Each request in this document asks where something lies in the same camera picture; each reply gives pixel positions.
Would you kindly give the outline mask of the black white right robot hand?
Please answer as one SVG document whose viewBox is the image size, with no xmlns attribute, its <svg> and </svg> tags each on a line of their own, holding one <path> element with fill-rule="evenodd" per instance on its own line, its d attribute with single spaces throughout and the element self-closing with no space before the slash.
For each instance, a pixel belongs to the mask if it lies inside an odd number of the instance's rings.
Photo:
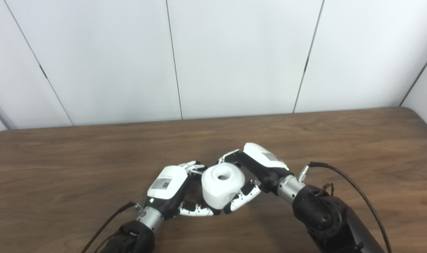
<svg viewBox="0 0 427 253">
<path fill-rule="evenodd" d="M 247 181 L 233 198 L 228 202 L 223 211 L 231 214 L 246 203 L 252 201 L 261 192 L 276 193 L 279 181 L 292 175 L 288 166 L 276 155 L 256 143 L 245 143 L 242 150 L 237 149 L 221 156 L 218 164 L 229 163 L 240 169 L 251 172 L 255 179 Z"/>
</svg>

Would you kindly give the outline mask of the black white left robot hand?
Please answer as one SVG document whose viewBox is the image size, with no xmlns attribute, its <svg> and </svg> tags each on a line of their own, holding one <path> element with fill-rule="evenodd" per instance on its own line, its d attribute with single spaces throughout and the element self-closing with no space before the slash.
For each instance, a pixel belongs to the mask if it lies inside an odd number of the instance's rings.
<svg viewBox="0 0 427 253">
<path fill-rule="evenodd" d="M 202 203 L 184 200 L 192 183 L 200 182 L 205 170 L 207 167 L 198 161 L 166 166 L 148 189 L 144 208 L 159 212 L 164 220 L 178 215 L 219 215 L 221 211 L 212 208 L 205 200 Z"/>
</svg>

